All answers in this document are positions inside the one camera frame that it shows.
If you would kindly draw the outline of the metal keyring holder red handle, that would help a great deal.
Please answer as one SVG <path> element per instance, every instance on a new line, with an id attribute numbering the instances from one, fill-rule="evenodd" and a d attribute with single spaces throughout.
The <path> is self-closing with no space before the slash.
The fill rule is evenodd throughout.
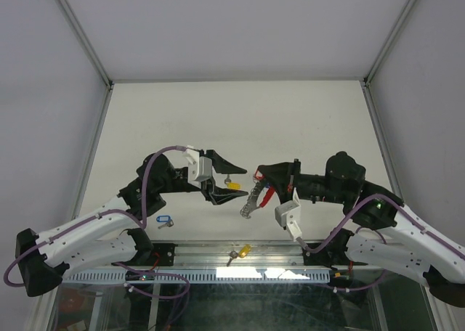
<path id="1" fill-rule="evenodd" d="M 243 218 L 250 219 L 251 214 L 261 208 L 264 208 L 275 194 L 274 189 L 270 188 L 267 181 L 254 181 L 254 187 L 250 191 L 246 204 L 241 208 L 240 215 Z"/>

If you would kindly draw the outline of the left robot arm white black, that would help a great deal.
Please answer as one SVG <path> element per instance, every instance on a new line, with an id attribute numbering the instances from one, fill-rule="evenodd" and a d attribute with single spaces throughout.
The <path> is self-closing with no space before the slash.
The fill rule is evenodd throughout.
<path id="1" fill-rule="evenodd" d="M 9 274 L 19 269 L 18 287 L 37 297 L 85 269 L 113 263 L 147 263 L 153 244 L 145 229 L 150 216 L 161 210 L 169 193 L 199 192 L 212 205 L 222 205 L 246 192 L 221 188 L 214 174 L 245 174 L 215 150 L 170 146 L 148 155 L 137 177 L 100 208 L 42 232 L 30 228 L 16 236 L 15 259 L 4 283 L 15 287 Z"/>

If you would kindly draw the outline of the yellow tag key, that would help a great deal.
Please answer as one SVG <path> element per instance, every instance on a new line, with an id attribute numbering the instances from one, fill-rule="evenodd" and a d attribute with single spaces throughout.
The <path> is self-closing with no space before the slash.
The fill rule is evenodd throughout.
<path id="1" fill-rule="evenodd" d="M 238 182 L 232 181 L 232 179 L 230 178 L 230 175 L 227 175 L 227 177 L 224 180 L 224 183 L 225 183 L 226 188 L 228 189 L 241 190 L 241 185 Z"/>
<path id="2" fill-rule="evenodd" d="M 244 245 L 239 251 L 232 250 L 229 253 L 229 259 L 228 262 L 226 263 L 226 267 L 229 267 L 230 264 L 237 258 L 245 258 L 252 250 L 252 247 L 247 244 Z"/>

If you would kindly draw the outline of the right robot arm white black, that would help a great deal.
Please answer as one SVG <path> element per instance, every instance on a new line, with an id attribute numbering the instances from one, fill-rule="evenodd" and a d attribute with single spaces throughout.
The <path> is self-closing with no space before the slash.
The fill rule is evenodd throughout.
<path id="1" fill-rule="evenodd" d="M 388 189 L 366 181 L 366 169 L 341 151 L 324 175 L 304 174 L 299 160 L 259 165 L 260 181 L 280 201 L 275 219 L 322 265 L 366 263 L 419 283 L 438 300 L 464 307 L 464 246 L 423 221 Z M 344 218 L 318 246 L 303 239 L 301 202 L 340 204 Z"/>

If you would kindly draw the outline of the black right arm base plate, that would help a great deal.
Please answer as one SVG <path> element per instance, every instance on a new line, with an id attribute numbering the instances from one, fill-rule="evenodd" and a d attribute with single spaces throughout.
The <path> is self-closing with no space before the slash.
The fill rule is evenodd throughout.
<path id="1" fill-rule="evenodd" d="M 343 250 L 328 244 L 318 253 L 309 253 L 302 250 L 302 257 L 305 266 L 325 266 L 333 269 L 335 266 L 348 266 L 349 259 Z"/>

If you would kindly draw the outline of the red tag key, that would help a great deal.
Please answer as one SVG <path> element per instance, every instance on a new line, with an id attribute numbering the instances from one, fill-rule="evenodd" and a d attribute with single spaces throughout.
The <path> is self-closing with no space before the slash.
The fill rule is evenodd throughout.
<path id="1" fill-rule="evenodd" d="M 263 176 L 262 172 L 259 169 L 256 169 L 256 171 L 254 172 L 254 175 L 253 175 L 253 179 L 255 181 L 261 181 L 263 178 L 264 178 L 264 176 Z"/>

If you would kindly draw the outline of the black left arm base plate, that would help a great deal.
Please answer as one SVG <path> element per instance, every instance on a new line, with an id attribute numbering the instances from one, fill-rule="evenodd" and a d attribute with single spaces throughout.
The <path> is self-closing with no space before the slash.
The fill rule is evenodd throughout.
<path id="1" fill-rule="evenodd" d="M 140 263 L 140 266 L 171 267 L 174 265 L 177 245 L 172 242 L 155 242 L 149 256 Z"/>

